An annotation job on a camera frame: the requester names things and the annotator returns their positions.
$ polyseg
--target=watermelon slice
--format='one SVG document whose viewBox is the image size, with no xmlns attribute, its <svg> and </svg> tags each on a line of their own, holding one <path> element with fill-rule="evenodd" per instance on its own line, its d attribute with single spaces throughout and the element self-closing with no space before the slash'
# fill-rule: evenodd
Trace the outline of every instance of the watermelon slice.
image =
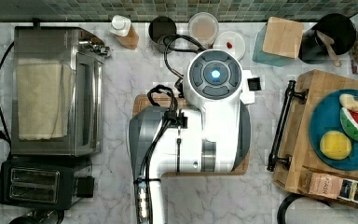
<svg viewBox="0 0 358 224">
<path fill-rule="evenodd" d="M 358 141 L 358 114 L 342 107 L 340 120 L 345 133 L 353 140 Z"/>
</svg>

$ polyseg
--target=wooden block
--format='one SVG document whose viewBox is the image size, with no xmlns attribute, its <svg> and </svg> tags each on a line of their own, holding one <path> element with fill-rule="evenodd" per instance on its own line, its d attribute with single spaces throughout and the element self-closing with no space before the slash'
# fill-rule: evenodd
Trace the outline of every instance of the wooden block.
<svg viewBox="0 0 358 224">
<path fill-rule="evenodd" d="M 171 99 L 166 95 L 161 94 L 153 94 L 152 95 L 154 101 L 158 103 L 160 106 L 168 107 L 170 106 Z M 179 109 L 188 109 L 185 99 L 178 98 L 176 96 L 176 100 L 178 101 L 178 108 Z M 135 98 L 135 102 L 133 104 L 132 116 L 134 117 L 137 115 L 141 110 L 150 106 L 149 100 L 147 99 L 146 94 L 137 95 Z M 230 173 L 180 173 L 179 176 L 206 176 L 206 175 L 244 175 L 246 170 L 248 169 L 249 164 L 249 157 L 251 154 L 251 149 L 249 149 L 248 154 L 246 155 L 245 159 Z M 177 173 L 167 173 L 163 176 L 178 176 Z"/>
<path fill-rule="evenodd" d="M 263 51 L 288 58 L 296 58 L 300 50 L 302 22 L 270 17 L 267 23 Z"/>
</svg>

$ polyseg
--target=marble countertop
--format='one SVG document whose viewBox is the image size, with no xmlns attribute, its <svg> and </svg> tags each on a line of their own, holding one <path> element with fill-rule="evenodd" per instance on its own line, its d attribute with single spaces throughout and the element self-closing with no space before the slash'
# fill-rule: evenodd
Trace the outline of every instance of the marble countertop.
<svg viewBox="0 0 358 224">
<path fill-rule="evenodd" d="M 16 25 L 30 23 L 0 23 L 0 60 L 13 41 Z M 165 67 L 163 55 L 153 49 L 147 34 L 148 23 L 134 23 L 140 36 L 136 50 L 125 49 L 112 37 L 109 23 L 46 23 L 43 25 L 79 26 L 102 40 L 112 51 L 104 65 L 104 124 L 103 151 L 92 158 L 96 190 L 93 199 L 77 203 L 65 213 L 63 224 L 68 223 L 136 223 L 131 176 L 131 162 L 126 146 L 126 129 L 131 119 L 135 96 L 147 93 L 157 84 L 173 87 L 174 76 Z M 186 34 L 186 24 L 178 23 L 178 32 Z M 246 42 L 246 52 L 240 63 L 253 75 L 261 77 L 262 91 L 255 94 L 255 104 L 250 105 L 252 142 L 250 162 L 245 175 L 167 177 L 162 178 L 168 223 L 277 223 L 276 213 L 287 192 L 272 183 L 272 173 L 267 162 L 275 129 L 281 113 L 283 93 L 289 80 L 312 69 L 351 75 L 348 55 L 339 56 L 342 67 L 331 62 L 310 65 L 293 60 L 284 67 L 273 67 L 252 61 L 257 33 L 264 23 L 221 23 L 220 31 L 236 31 Z M 12 93 L 12 56 L 10 53 L 0 75 L 0 98 L 10 129 Z M 169 54 L 170 66 L 184 73 L 194 57 L 191 53 Z M 5 160 L 8 146 L 0 140 L 0 164 Z M 358 210 L 338 205 L 348 210 L 348 217 L 358 223 Z M 0 204 L 0 224 L 27 211 L 23 208 Z"/>
</svg>

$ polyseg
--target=white bottle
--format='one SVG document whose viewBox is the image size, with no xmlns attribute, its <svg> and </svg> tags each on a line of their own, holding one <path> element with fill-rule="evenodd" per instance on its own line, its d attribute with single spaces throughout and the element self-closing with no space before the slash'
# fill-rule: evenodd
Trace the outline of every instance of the white bottle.
<svg viewBox="0 0 358 224">
<path fill-rule="evenodd" d="M 111 25 L 112 29 L 110 32 L 115 35 L 121 45 L 127 49 L 136 49 L 139 36 L 136 34 L 130 19 L 122 16 L 114 16 Z"/>
</svg>

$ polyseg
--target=round cap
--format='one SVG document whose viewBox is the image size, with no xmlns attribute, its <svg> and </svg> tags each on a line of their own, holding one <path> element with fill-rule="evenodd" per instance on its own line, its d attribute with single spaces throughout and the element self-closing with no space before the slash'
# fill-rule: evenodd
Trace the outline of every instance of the round cap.
<svg viewBox="0 0 358 224">
<path fill-rule="evenodd" d="M 240 34 L 227 31 L 216 38 L 213 49 L 221 49 L 239 60 L 245 54 L 245 41 Z"/>
<path fill-rule="evenodd" d="M 169 17 L 159 16 L 149 25 L 149 36 L 155 43 L 165 35 L 176 35 L 176 31 L 176 24 Z"/>
<path fill-rule="evenodd" d="M 115 35 L 125 36 L 129 33 L 131 27 L 131 21 L 128 18 L 122 16 L 114 16 L 112 19 L 112 32 Z"/>
</svg>

